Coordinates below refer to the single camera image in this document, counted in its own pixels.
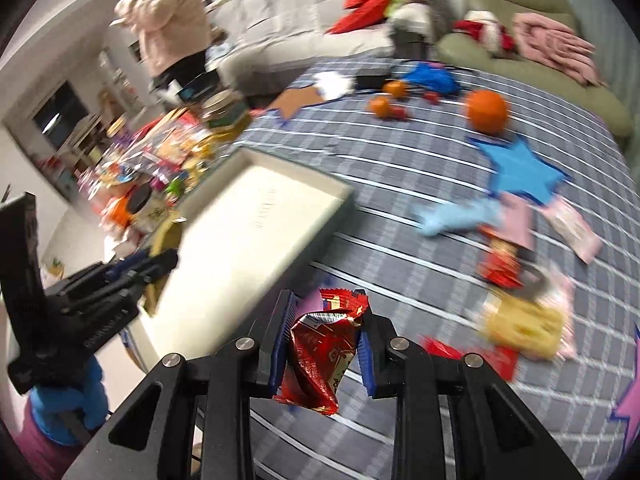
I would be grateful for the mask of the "left blue gloved hand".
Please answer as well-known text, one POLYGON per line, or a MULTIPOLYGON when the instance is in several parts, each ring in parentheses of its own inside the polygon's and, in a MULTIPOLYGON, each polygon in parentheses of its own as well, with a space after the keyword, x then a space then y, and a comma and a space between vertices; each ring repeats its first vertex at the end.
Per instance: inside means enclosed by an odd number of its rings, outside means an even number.
POLYGON ((29 401, 37 427, 49 440, 64 446, 86 445, 108 415, 102 367, 92 356, 69 387, 35 386, 29 401))

